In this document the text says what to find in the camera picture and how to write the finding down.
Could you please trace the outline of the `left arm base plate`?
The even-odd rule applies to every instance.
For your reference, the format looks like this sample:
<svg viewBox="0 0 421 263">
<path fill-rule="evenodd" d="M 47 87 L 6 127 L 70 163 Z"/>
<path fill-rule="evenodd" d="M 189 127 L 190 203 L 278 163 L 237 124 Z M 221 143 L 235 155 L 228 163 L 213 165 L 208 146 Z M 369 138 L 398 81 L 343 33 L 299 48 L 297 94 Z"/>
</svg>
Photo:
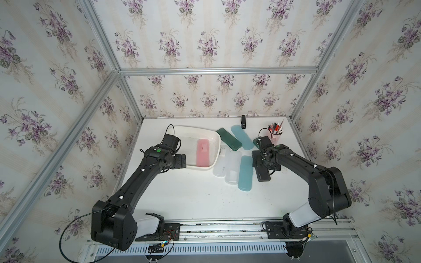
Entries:
<svg viewBox="0 0 421 263">
<path fill-rule="evenodd" d="M 180 223 L 165 223 L 164 227 L 159 227 L 155 233 L 138 237 L 135 241 L 169 241 L 170 239 L 178 241 L 180 237 L 180 227 Z"/>
</svg>

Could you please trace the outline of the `aluminium rail frame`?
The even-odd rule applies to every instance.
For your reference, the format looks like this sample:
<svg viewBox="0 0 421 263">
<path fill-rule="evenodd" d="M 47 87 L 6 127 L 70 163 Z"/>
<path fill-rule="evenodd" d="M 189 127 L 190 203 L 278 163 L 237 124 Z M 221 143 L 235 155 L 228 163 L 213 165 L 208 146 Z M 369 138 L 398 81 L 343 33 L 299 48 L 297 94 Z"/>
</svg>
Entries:
<svg viewBox="0 0 421 263">
<path fill-rule="evenodd" d="M 310 257 L 312 245 L 324 243 L 321 255 L 343 256 L 355 263 L 371 262 L 349 219 L 321 220 L 310 224 L 293 238 L 280 233 L 276 220 L 170 221 L 175 239 L 154 251 L 159 241 L 142 237 L 125 251 L 89 241 L 77 258 L 83 263 L 100 263 L 119 256 L 140 256 L 149 263 L 161 263 L 171 256 L 286 254 L 301 263 Z"/>
</svg>

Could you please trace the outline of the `pink pencil case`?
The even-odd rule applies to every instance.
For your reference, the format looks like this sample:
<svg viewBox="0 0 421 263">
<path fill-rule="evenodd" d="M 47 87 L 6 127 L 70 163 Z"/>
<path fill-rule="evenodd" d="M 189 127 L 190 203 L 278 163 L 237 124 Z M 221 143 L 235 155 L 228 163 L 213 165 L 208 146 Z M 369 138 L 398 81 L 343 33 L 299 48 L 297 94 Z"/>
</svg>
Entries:
<svg viewBox="0 0 421 263">
<path fill-rule="evenodd" d="M 199 139 L 197 141 L 196 165 L 198 167 L 209 167 L 210 149 L 208 139 Z"/>
</svg>

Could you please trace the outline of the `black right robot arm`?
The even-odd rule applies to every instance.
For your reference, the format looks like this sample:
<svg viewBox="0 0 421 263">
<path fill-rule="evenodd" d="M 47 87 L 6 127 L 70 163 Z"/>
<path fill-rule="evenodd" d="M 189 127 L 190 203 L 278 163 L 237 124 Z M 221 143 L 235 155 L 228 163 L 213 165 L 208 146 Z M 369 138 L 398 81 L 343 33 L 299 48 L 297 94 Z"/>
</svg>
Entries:
<svg viewBox="0 0 421 263">
<path fill-rule="evenodd" d="M 307 203 L 283 216 L 284 233 L 301 230 L 352 205 L 343 174 L 336 167 L 315 164 L 283 144 L 253 151 L 252 158 L 259 180 L 285 167 L 308 184 Z"/>
</svg>

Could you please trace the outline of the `pink pen cup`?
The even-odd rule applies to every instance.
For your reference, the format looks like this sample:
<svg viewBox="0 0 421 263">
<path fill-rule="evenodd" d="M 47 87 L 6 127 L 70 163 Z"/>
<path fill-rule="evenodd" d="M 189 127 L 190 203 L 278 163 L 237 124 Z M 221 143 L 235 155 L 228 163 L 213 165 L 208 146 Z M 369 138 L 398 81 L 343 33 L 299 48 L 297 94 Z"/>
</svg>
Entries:
<svg viewBox="0 0 421 263">
<path fill-rule="evenodd" d="M 277 145 L 277 143 L 279 141 L 279 138 L 281 137 L 281 135 L 284 132 L 283 124 L 284 124 L 284 122 L 272 123 L 272 124 L 268 125 L 268 130 L 269 130 L 268 137 L 274 145 Z"/>
</svg>

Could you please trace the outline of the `clear frosted pencil case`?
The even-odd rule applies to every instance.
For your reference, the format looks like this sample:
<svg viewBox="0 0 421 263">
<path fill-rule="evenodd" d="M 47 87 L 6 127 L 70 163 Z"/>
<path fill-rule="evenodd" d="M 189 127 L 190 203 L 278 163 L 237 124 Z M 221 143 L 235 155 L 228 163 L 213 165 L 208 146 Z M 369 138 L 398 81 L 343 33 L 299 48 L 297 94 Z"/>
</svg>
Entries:
<svg viewBox="0 0 421 263">
<path fill-rule="evenodd" d="M 239 182 L 242 153 L 230 151 L 226 156 L 225 182 L 230 185 L 237 185 Z"/>
<path fill-rule="evenodd" d="M 222 145 L 219 150 L 216 164 L 213 167 L 213 175 L 219 178 L 224 178 L 227 174 L 228 159 L 231 152 L 231 148 L 226 145 Z"/>
</svg>

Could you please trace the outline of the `dark green pencil case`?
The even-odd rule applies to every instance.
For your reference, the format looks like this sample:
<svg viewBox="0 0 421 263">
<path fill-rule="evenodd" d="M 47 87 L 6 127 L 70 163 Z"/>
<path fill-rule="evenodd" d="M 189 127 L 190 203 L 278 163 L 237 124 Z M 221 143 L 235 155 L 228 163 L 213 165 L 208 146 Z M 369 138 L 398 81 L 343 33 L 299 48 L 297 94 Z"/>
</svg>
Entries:
<svg viewBox="0 0 421 263">
<path fill-rule="evenodd" d="M 257 137 L 257 138 L 255 138 L 255 139 L 253 140 L 254 145 L 255 145 L 258 149 L 260 149 L 260 147 L 261 147 L 261 143 L 262 143 L 261 139 L 262 139 L 261 137 Z"/>
<path fill-rule="evenodd" d="M 242 143 L 224 128 L 220 128 L 216 132 L 219 134 L 220 140 L 233 151 L 237 151 L 242 148 Z"/>
</svg>

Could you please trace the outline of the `teal pencil case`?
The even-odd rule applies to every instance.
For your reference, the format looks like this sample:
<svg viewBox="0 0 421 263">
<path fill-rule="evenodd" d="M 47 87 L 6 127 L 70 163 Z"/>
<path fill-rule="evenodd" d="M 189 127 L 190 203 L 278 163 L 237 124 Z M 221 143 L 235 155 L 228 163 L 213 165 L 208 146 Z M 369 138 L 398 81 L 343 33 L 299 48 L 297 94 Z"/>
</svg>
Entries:
<svg viewBox="0 0 421 263">
<path fill-rule="evenodd" d="M 238 188 L 241 191 L 249 192 L 252 189 L 253 181 L 253 158 L 252 156 L 242 156 L 238 180 Z"/>
</svg>

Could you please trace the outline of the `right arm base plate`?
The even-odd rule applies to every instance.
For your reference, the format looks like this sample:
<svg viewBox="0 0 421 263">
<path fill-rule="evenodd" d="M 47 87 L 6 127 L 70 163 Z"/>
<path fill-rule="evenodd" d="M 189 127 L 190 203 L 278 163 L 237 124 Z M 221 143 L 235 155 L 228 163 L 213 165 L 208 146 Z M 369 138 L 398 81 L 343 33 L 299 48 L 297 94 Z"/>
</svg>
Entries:
<svg viewBox="0 0 421 263">
<path fill-rule="evenodd" d="M 305 240 L 312 235 L 308 225 L 295 227 L 289 221 L 265 221 L 262 227 L 270 240 Z"/>
</svg>

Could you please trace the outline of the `light blue pencil case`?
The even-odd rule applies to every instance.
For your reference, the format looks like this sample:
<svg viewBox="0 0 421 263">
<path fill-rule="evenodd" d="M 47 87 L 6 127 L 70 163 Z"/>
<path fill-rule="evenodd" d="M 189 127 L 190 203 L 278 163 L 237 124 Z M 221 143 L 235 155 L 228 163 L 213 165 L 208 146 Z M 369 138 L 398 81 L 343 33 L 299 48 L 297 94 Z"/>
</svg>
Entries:
<svg viewBox="0 0 421 263">
<path fill-rule="evenodd" d="M 242 144 L 242 147 L 245 150 L 252 150 L 254 148 L 253 141 L 250 139 L 250 137 L 240 125 L 232 126 L 231 131 L 236 137 L 236 139 Z"/>
</svg>

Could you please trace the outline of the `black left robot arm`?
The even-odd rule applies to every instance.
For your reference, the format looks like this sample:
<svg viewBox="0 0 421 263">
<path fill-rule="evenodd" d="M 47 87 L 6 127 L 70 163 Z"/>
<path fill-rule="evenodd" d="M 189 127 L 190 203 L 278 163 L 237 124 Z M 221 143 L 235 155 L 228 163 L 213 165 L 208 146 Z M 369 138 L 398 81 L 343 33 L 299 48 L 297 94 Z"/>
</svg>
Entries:
<svg viewBox="0 0 421 263">
<path fill-rule="evenodd" d="M 97 201 L 93 206 L 92 240 L 125 251 L 138 238 L 161 236 L 163 217 L 152 213 L 135 219 L 134 209 L 158 174 L 170 169 L 184 169 L 186 166 L 185 154 L 174 154 L 160 147 L 147 149 L 139 167 L 126 183 L 107 201 Z"/>
</svg>

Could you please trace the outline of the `white plastic storage box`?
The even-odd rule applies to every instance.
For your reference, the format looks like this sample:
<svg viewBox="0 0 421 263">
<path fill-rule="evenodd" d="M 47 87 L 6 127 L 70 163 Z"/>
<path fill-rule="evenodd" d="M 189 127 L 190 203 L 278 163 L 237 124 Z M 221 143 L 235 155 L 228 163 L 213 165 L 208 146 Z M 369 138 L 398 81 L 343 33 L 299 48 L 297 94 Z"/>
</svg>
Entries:
<svg viewBox="0 0 421 263">
<path fill-rule="evenodd" d="M 178 153 L 186 155 L 187 169 L 207 171 L 212 169 L 216 164 L 221 147 L 220 136 L 217 132 L 203 128 L 170 126 L 166 133 L 175 135 L 181 140 L 181 148 L 179 149 Z M 209 167 L 198 167 L 196 165 L 197 141 L 199 139 L 209 140 Z"/>
</svg>

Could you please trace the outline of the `small black device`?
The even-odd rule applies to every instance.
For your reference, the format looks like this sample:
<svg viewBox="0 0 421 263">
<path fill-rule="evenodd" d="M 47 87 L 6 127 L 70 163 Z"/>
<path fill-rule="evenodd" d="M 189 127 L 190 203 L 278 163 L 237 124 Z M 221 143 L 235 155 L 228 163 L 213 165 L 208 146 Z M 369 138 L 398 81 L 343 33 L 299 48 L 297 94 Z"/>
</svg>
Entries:
<svg viewBox="0 0 421 263">
<path fill-rule="evenodd" d="M 245 115 L 241 116 L 241 128 L 246 129 L 246 116 Z"/>
</svg>

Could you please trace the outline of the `black pencil case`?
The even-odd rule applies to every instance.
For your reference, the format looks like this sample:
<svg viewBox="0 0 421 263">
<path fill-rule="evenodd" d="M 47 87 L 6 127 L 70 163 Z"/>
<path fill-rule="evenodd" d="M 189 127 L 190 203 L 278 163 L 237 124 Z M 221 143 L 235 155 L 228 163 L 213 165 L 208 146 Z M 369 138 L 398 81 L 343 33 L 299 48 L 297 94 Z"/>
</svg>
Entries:
<svg viewBox="0 0 421 263">
<path fill-rule="evenodd" d="M 261 162 L 253 162 L 253 168 L 255 169 L 257 180 L 259 182 L 268 182 L 271 180 L 271 175 L 267 167 Z"/>
</svg>

